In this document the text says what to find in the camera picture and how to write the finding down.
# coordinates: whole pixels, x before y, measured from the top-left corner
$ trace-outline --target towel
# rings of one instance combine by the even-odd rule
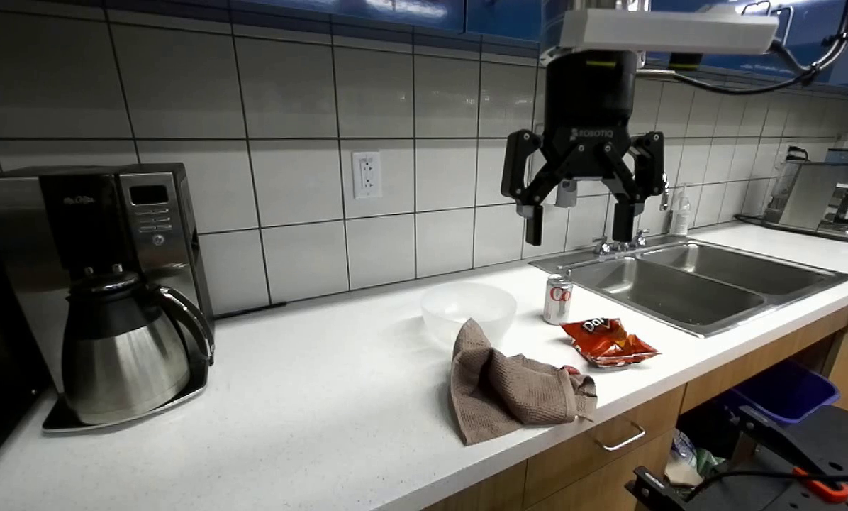
[[[465,446],[522,426],[553,426],[596,409],[596,383],[576,369],[496,352],[476,321],[454,341],[451,409]]]

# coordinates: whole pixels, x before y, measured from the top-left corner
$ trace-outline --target countertop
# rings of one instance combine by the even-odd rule
[[[848,244],[723,227],[695,238],[848,273]],[[221,321],[210,389],[159,417],[105,434],[45,437],[43,397],[0,449],[0,508],[420,508],[528,460],[607,417],[848,307],[848,281],[692,338],[576,290],[570,318],[621,318],[658,358],[593,372],[593,423],[522,429],[462,446],[448,412],[451,344],[425,335],[420,298],[445,281],[488,281],[519,315],[496,349],[584,361],[542,315],[545,273],[528,264],[380,287]]]

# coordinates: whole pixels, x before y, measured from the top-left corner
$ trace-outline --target can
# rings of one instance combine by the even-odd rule
[[[547,278],[545,284],[545,324],[564,324],[570,312],[570,290],[573,284],[564,278]]]

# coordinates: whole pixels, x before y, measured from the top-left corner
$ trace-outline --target carafe handle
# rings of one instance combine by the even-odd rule
[[[190,335],[196,338],[199,346],[187,346],[187,352],[199,352],[204,358],[204,366],[213,363],[213,335],[207,321],[199,315],[196,304],[187,301],[182,292],[170,287],[156,287],[156,295],[162,298],[162,309],[179,321]]]

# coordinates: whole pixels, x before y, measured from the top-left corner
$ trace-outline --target sink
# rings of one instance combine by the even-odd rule
[[[664,244],[658,250],[647,250],[641,261],[726,281],[732,287],[763,295],[769,304],[788,304],[848,281],[848,273],[805,267],[701,241]]]
[[[848,273],[692,238],[587,261],[533,264],[695,335],[715,335],[769,307],[848,281]]]

